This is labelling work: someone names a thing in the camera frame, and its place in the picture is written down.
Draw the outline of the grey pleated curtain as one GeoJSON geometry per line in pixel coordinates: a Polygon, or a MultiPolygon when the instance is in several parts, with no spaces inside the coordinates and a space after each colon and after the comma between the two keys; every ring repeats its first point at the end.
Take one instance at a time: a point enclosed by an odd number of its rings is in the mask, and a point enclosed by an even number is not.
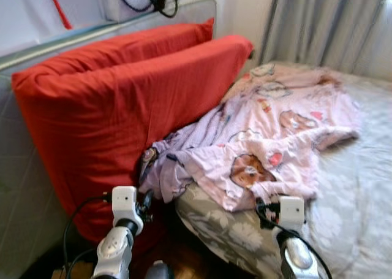
{"type": "Polygon", "coordinates": [[[390,80],[391,0],[274,0],[258,60],[390,80]]]}

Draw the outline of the bed with grey floral sheet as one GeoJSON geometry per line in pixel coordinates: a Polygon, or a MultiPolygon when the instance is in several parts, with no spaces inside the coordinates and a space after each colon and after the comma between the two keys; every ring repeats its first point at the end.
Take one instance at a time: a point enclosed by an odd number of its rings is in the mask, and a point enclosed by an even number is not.
{"type": "MultiPolygon", "coordinates": [[[[359,137],[329,147],[303,237],[334,279],[392,279],[392,118],[389,81],[336,75],[358,106],[359,137]]],[[[184,223],[217,257],[258,279],[283,279],[273,233],[251,210],[228,212],[197,185],[175,201],[184,223]]]]}

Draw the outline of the thin red mattress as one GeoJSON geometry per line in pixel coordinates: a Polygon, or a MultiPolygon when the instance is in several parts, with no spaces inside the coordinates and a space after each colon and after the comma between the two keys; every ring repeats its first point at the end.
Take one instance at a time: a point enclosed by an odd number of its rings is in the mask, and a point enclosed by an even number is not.
{"type": "Polygon", "coordinates": [[[45,61],[75,64],[79,71],[95,71],[182,51],[213,39],[215,18],[180,23],[115,36],[64,52],[45,61]]]}

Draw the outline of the pink cartoon blanket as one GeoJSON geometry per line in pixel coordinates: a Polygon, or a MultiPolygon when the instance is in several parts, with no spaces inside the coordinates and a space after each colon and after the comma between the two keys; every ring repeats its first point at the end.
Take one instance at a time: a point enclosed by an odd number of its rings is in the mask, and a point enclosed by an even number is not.
{"type": "Polygon", "coordinates": [[[165,202],[196,184],[226,211],[317,195],[319,156],[358,137],[358,104],[337,72],[267,64],[237,80],[201,118],[143,154],[140,192],[165,202]]]}

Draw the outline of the large red mattress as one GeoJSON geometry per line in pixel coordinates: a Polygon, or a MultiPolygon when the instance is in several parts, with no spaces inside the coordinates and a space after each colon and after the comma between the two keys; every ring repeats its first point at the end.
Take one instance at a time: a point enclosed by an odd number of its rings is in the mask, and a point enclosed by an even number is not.
{"type": "Polygon", "coordinates": [[[251,51],[225,36],[95,71],[45,60],[15,72],[12,91],[66,212],[136,184],[143,150],[216,106],[251,51]]]}

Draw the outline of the silver robot leg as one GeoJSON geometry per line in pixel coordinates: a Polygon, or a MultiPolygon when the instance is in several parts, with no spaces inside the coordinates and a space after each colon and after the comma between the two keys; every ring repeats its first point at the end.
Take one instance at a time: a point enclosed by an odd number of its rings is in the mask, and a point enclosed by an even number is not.
{"type": "Polygon", "coordinates": [[[154,261],[145,274],[145,279],[175,279],[174,271],[163,261],[154,261]]]}

